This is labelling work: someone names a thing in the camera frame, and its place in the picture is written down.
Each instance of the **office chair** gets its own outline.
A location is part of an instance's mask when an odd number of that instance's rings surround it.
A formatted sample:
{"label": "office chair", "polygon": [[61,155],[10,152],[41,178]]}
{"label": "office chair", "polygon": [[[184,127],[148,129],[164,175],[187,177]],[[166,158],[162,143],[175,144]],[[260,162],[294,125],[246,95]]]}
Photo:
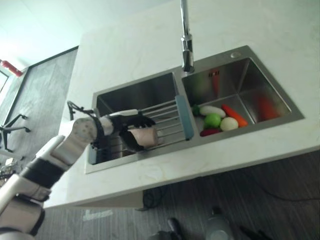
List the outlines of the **office chair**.
{"label": "office chair", "polygon": [[21,129],[24,129],[27,133],[31,132],[31,130],[29,128],[25,127],[25,126],[12,127],[12,125],[20,117],[22,117],[22,119],[27,119],[28,118],[25,115],[19,114],[12,121],[8,122],[7,124],[4,124],[4,125],[0,126],[0,132],[1,132],[0,142],[1,142],[1,140],[3,140],[4,149],[7,150],[10,153],[13,153],[13,151],[8,149],[8,147],[7,147],[7,145],[8,145],[8,134],[11,133],[12,131],[21,130]]}

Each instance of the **kitchen island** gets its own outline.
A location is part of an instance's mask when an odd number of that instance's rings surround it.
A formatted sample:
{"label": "kitchen island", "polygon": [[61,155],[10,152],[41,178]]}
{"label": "kitchen island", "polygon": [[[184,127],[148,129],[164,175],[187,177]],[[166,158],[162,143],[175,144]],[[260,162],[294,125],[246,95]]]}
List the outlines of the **kitchen island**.
{"label": "kitchen island", "polygon": [[[318,9],[316,1],[240,0],[232,5],[189,1],[195,60],[250,46],[304,119],[89,174],[85,174],[85,152],[53,187],[44,206],[89,206],[92,202],[103,206],[105,199],[112,199],[118,206],[136,207],[145,189],[318,149]],[[181,35],[176,0],[85,34],[67,99],[89,109],[95,92],[181,65]],[[68,120],[66,107],[61,133]]]}

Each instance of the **faucet spout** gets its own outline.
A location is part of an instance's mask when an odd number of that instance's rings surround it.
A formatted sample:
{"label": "faucet spout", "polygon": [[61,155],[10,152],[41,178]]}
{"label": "faucet spout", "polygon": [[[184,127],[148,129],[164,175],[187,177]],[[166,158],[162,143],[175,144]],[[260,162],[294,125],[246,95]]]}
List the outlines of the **faucet spout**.
{"label": "faucet spout", "polygon": [[182,42],[182,56],[183,63],[182,69],[184,72],[192,73],[194,68],[194,53],[192,48],[192,35],[189,28],[189,15],[188,15],[188,3],[187,0],[180,0],[180,10],[182,19],[183,35]]}

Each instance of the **white wall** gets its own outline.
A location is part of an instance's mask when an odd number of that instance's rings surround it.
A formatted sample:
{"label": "white wall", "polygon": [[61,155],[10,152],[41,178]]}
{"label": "white wall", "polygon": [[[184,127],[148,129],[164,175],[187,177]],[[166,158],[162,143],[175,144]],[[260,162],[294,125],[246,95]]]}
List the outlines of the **white wall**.
{"label": "white wall", "polygon": [[19,69],[79,45],[83,33],[170,0],[0,0],[0,59]]}

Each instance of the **gray floor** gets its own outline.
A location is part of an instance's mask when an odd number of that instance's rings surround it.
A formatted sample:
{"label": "gray floor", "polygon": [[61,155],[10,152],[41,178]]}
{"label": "gray floor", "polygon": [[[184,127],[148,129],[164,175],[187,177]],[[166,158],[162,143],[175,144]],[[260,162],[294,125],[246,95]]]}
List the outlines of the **gray floor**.
{"label": "gray floor", "polygon": [[[73,51],[30,70],[13,116],[26,114],[29,119],[20,124],[32,132],[13,132],[9,138],[9,146],[26,156],[21,164],[32,159],[57,134],[75,56]],[[168,186],[159,207],[145,212],[119,208],[50,209],[36,239],[144,240],[159,230],[169,230],[166,219],[176,217],[187,240],[203,240],[211,207],[220,206],[235,229],[239,225],[261,229],[274,240],[318,240],[319,201],[275,199],[258,188],[250,176],[279,196],[320,198],[319,154],[306,153],[175,183]],[[248,238],[239,235],[237,239]]]}
{"label": "gray floor", "polygon": [[0,124],[4,124],[7,118],[7,115],[14,103],[19,89],[24,81],[25,74],[21,77],[15,75],[10,75],[7,79],[5,86],[3,87],[0,95],[4,94],[5,97],[0,103]]}
{"label": "gray floor", "polygon": [[31,132],[18,130],[8,135],[8,148],[25,156],[22,165],[58,133],[76,55],[77,50],[29,69],[10,120],[26,115],[27,120],[20,118],[13,127],[26,126]]}

